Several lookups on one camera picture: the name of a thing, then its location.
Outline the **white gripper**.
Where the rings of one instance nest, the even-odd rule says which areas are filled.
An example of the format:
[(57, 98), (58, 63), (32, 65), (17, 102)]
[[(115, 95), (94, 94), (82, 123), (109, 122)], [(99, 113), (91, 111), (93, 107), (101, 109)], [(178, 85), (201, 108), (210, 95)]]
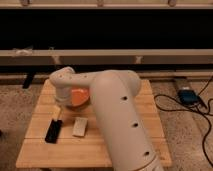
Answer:
[[(69, 106), (70, 105), (70, 92), (68, 89), (57, 89), (55, 94), (55, 100), (59, 105)], [(53, 107), (53, 120), (58, 120), (61, 114), (62, 108), (55, 105)]]

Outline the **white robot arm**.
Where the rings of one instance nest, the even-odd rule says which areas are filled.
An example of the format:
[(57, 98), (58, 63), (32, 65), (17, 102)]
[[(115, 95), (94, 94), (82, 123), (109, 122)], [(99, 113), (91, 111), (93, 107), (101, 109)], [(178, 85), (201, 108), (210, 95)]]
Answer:
[(70, 104), (73, 87), (87, 88), (97, 124), (115, 171), (164, 171), (143, 125), (134, 97), (141, 89), (131, 70), (105, 70), (77, 74), (64, 67), (50, 75), (55, 99)]

